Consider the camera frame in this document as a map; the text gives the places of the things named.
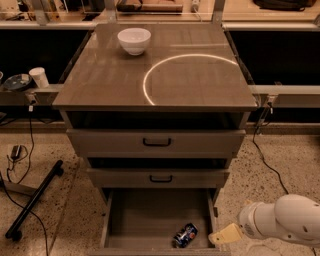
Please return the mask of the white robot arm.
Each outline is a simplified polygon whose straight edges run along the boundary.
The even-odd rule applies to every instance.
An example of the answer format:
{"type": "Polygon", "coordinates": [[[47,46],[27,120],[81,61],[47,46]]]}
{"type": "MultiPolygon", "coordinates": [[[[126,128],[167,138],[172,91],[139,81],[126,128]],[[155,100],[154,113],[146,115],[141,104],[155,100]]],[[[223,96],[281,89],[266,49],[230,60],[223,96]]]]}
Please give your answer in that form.
{"type": "Polygon", "coordinates": [[[247,236],[276,238],[288,243],[320,247],[320,204],[304,196],[288,194],[274,203],[248,202],[237,222],[211,233],[212,244],[236,242],[247,236]]]}

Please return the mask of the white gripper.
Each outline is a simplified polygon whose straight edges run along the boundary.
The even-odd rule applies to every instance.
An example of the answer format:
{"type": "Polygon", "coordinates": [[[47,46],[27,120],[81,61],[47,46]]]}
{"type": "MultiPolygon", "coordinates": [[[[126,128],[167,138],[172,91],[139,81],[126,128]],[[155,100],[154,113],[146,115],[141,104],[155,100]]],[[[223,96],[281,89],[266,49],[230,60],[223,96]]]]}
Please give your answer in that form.
{"type": "Polygon", "coordinates": [[[209,234],[208,239],[212,244],[237,242],[242,239],[243,233],[252,239],[275,238],[278,235],[274,203],[253,203],[252,200],[246,199],[243,205],[245,207],[238,214],[240,227],[231,223],[222,230],[209,234]]]}

